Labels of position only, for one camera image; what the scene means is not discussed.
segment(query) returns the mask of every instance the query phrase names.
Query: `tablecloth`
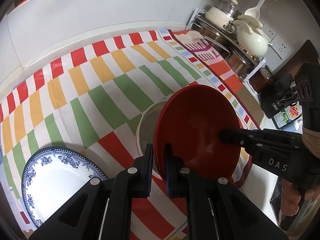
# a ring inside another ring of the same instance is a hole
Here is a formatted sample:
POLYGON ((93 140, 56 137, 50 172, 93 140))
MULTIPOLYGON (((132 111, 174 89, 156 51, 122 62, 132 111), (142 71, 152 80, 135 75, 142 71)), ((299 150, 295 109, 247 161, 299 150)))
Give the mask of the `tablecloth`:
MULTIPOLYGON (((21 176, 31 155, 43 147, 72 148, 112 178, 139 156, 135 132, 143 112, 196 83, 219 90, 241 126, 256 129, 236 95, 240 81, 229 70, 199 33, 159 30, 79 48, 19 84, 0 103, 0 180, 23 233, 28 237, 36 227, 23 203, 21 176)), ((243 184, 251 165, 242 152, 232 176, 236 186, 243 184)), ((169 199, 165 183, 152 179, 150 197, 133 199, 131 239, 183 239, 185 200, 169 199)))

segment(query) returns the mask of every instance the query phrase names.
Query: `white ladle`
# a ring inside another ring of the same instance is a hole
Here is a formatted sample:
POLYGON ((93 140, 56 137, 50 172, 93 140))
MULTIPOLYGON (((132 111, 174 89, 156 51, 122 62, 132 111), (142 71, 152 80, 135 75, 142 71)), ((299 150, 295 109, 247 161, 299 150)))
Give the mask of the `white ladle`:
POLYGON ((247 9, 245 11, 244 15, 249 15, 249 16, 258 20, 260 17, 260 8, 261 8, 262 4, 264 3, 264 1, 265 0, 260 0, 256 7, 247 9))

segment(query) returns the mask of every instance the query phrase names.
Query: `oval plate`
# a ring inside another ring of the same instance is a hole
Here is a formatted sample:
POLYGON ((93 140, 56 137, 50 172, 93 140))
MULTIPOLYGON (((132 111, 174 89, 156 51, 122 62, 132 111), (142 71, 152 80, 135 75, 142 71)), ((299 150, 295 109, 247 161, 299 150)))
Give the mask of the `oval plate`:
POLYGON ((28 160, 22 174, 22 198, 38 228, 89 179, 108 177, 83 155, 65 147, 46 147, 28 160))

